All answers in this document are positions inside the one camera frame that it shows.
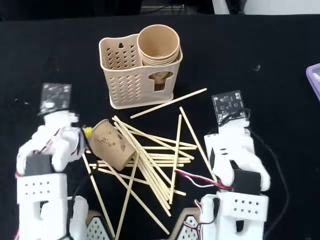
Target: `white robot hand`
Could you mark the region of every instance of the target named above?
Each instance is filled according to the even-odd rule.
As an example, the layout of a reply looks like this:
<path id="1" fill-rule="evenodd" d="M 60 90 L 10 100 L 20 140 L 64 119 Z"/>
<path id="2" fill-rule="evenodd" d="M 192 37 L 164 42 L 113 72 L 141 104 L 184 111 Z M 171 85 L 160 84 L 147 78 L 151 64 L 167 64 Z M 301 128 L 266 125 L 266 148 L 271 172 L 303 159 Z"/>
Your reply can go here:
<path id="1" fill-rule="evenodd" d="M 57 111 L 44 117 L 45 125 L 38 127 L 31 139 L 20 147 L 16 158 L 17 173 L 25 175 L 26 159 L 33 154 L 52 155 L 52 166 L 56 172 L 65 169 L 69 162 L 81 157 L 85 149 L 84 136 L 80 128 L 72 127 L 78 118 L 69 111 Z"/>

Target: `white object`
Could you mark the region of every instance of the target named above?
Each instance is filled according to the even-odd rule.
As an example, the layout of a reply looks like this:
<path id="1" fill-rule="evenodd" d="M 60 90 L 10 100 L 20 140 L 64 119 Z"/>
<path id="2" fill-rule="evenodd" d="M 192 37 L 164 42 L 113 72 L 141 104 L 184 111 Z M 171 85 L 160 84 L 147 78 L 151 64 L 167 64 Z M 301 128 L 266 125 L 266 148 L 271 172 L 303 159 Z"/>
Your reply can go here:
<path id="1" fill-rule="evenodd" d="M 173 90 L 183 58 L 179 49 L 177 60 L 166 66 L 143 66 L 137 48 L 138 34 L 119 38 L 103 38 L 99 42 L 100 66 L 109 89 L 110 104 L 115 109 L 162 104 L 173 99 Z M 171 72 L 165 84 L 156 86 L 149 77 Z"/>
<path id="2" fill-rule="evenodd" d="M 87 240 L 111 240 L 99 217 L 94 217 L 86 229 Z"/>
<path id="3" fill-rule="evenodd" d="M 57 172 L 62 172 L 69 162 L 79 159 L 85 147 L 81 130 L 71 126 L 71 123 L 77 121 L 78 117 L 67 110 L 46 115 L 45 125 L 39 126 L 31 139 L 19 148 L 16 157 L 17 173 L 22 176 L 25 174 L 26 159 L 34 151 L 52 155 L 52 166 Z"/>
<path id="4" fill-rule="evenodd" d="M 185 222 L 193 227 L 197 226 L 198 224 L 194 216 L 188 216 Z M 194 229 L 190 229 L 185 225 L 182 225 L 182 228 L 177 235 L 176 240 L 198 240 L 197 231 Z"/>
<path id="5" fill-rule="evenodd" d="M 219 127 L 219 134 L 204 136 L 206 152 L 210 159 L 213 149 L 215 160 L 212 172 L 221 179 L 223 185 L 231 186 L 234 182 L 234 170 L 230 163 L 233 160 L 240 169 L 261 174 L 261 191 L 264 192 L 270 187 L 270 176 L 255 155 L 253 139 L 244 128 L 248 125 L 245 118 L 236 119 Z"/>

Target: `tipped paper cup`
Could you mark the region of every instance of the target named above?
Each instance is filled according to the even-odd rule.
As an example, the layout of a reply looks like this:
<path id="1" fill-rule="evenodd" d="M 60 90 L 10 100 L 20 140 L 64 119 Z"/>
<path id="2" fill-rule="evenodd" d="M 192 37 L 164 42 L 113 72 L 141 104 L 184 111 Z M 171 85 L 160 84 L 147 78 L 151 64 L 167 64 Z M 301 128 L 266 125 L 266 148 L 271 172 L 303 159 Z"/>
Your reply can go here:
<path id="1" fill-rule="evenodd" d="M 102 120 L 93 128 L 89 144 L 97 157 L 118 171 L 127 165 L 136 152 L 107 119 Z"/>
<path id="2" fill-rule="evenodd" d="M 180 39 L 169 26 L 150 25 L 139 33 L 137 47 L 145 59 L 165 61 L 179 52 Z"/>

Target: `black wire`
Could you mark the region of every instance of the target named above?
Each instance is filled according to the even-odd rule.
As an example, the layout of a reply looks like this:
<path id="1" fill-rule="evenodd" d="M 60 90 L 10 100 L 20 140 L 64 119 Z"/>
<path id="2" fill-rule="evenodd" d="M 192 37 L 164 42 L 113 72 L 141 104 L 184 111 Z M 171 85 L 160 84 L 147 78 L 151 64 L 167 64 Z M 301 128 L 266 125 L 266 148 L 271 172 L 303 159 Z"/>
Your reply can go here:
<path id="1" fill-rule="evenodd" d="M 158 9 L 155 9 L 155 10 L 152 10 L 152 11 L 147 11 L 147 12 L 141 12 L 140 14 L 153 14 L 155 12 L 158 12 L 158 11 L 162 10 L 162 9 L 165 9 L 168 6 L 170 6 L 170 5 L 167 4 L 165 6 L 162 6 L 162 7 L 158 8 Z"/>
<path id="2" fill-rule="evenodd" d="M 237 116 L 241 112 L 244 112 L 244 114 L 246 114 L 247 120 L 250 119 L 251 110 L 249 108 L 242 107 L 238 111 L 235 111 L 234 113 L 229 114 L 226 117 L 224 117 L 224 119 L 222 119 L 222 121 L 218 124 L 219 127 L 222 127 L 223 125 L 227 124 L 231 120 L 232 117 Z"/>
<path id="3" fill-rule="evenodd" d="M 247 129 L 264 146 L 264 148 L 267 149 L 270 152 L 270 154 L 272 155 L 272 157 L 274 159 L 274 162 L 276 164 L 276 168 L 277 168 L 277 170 L 279 172 L 279 175 L 280 175 L 280 178 L 281 178 L 281 181 L 282 181 L 282 184 L 283 184 L 283 188 L 285 190 L 285 204 L 283 206 L 283 209 L 280 212 L 280 214 L 273 220 L 272 224 L 268 227 L 268 229 L 264 233 L 263 239 L 267 239 L 268 235 L 273 231 L 273 229 L 276 227 L 276 225 L 279 223 L 281 218 L 286 213 L 288 205 L 289 205 L 289 201 L 290 201 L 290 193 L 289 193 L 289 188 L 288 188 L 286 179 L 285 179 L 284 174 L 282 172 L 282 169 L 280 167 L 277 155 L 274 153 L 274 151 L 271 149 L 271 147 L 262 140 L 262 138 L 259 135 L 257 135 L 254 131 L 252 131 L 251 128 L 247 127 Z"/>
<path id="4" fill-rule="evenodd" d="M 69 238 L 70 240 L 74 240 L 73 237 L 70 235 L 70 222 L 71 222 L 71 218 L 72 218 L 71 214 L 72 214 L 72 210 L 74 209 L 74 204 L 75 204 L 75 199 L 76 199 L 77 193 L 84 186 L 84 184 L 87 182 L 87 180 L 89 180 L 93 174 L 98 172 L 98 168 L 99 168 L 99 161 L 98 161 L 99 158 L 92 151 L 92 148 L 89 144 L 89 141 L 86 137 L 84 130 L 82 129 L 82 127 L 79 127 L 79 128 L 83 134 L 83 139 L 84 139 L 84 142 L 85 142 L 87 148 L 90 150 L 91 154 L 96 157 L 96 168 L 93 171 L 91 171 L 90 174 L 88 174 L 87 176 L 82 178 L 82 180 L 78 184 L 77 188 L 75 189 L 75 191 L 72 195 L 72 198 L 71 198 L 71 206 L 68 207 L 67 214 L 66 214 L 66 234 L 65 234 L 65 236 L 59 238 L 58 240 L 63 240 L 65 238 Z"/>

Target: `black tabletop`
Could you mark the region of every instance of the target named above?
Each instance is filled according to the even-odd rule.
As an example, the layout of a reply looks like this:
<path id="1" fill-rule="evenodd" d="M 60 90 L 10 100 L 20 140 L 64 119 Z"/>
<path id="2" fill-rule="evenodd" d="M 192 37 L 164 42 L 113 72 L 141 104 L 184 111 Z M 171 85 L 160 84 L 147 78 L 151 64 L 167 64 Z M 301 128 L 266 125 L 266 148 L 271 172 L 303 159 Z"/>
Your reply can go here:
<path id="1" fill-rule="evenodd" d="M 270 239 L 319 239 L 320 130 L 319 101 L 305 70 L 320 62 L 320 16 L 133 16 L 0 23 L 0 219 L 2 239 L 12 239 L 18 228 L 16 154 L 37 130 L 42 83 L 72 84 L 72 108 L 80 123 L 93 126 L 119 116 L 144 132 L 174 139 L 178 107 L 184 107 L 196 135 L 216 127 L 211 95 L 241 90 L 251 109 L 251 127 L 279 158 L 290 191 L 286 214 Z M 98 42 L 104 37 L 138 33 L 151 24 L 173 27 L 180 36 L 183 60 L 174 95 L 201 88 L 208 91 L 135 119 L 129 116 L 148 107 L 114 110 L 99 63 Z M 192 142 L 187 126 L 181 140 Z M 256 153 L 271 176 L 269 226 L 285 203 L 285 192 L 276 165 L 258 142 Z M 208 177 L 199 152 L 184 170 Z M 66 168 L 71 195 L 87 174 L 79 160 Z M 110 175 L 95 176 L 113 227 L 117 229 L 126 190 Z M 133 190 L 171 231 L 185 207 L 212 189 L 200 189 L 177 177 L 172 217 L 163 211 L 150 188 L 140 183 Z M 90 182 L 79 193 L 89 208 L 101 211 Z M 131 196 L 121 239 L 160 239 L 166 234 Z"/>

